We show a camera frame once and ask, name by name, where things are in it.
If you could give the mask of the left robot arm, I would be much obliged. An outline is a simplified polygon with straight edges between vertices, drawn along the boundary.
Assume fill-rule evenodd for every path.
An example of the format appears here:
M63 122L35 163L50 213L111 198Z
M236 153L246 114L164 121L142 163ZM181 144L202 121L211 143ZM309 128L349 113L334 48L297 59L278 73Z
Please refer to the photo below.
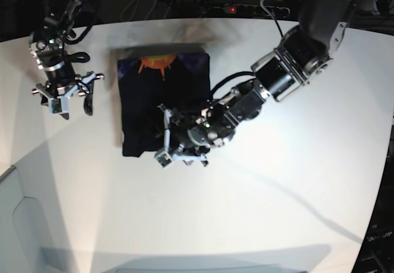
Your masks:
M155 159L162 167L180 160L207 165L207 153L229 143L240 123L257 117L268 99L282 101L310 83L332 62L357 0L301 0L298 24L278 46L255 62L241 82L220 98L211 95L200 109L160 109L163 147Z

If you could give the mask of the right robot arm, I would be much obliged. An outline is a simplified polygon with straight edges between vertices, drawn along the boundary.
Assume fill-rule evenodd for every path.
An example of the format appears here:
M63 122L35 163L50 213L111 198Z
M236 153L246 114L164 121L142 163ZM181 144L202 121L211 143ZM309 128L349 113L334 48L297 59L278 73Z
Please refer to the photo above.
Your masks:
M42 106L65 120L70 118L68 100L75 95L84 98L85 114L93 115L94 84L104 78L103 74L93 71L77 74L73 64L87 63L90 56L85 52L69 54L66 51L67 45L80 43L93 26L90 23L79 36L73 31L85 1L50 0L41 27L30 34L30 53L47 78L45 83L36 84L31 94L39 95Z

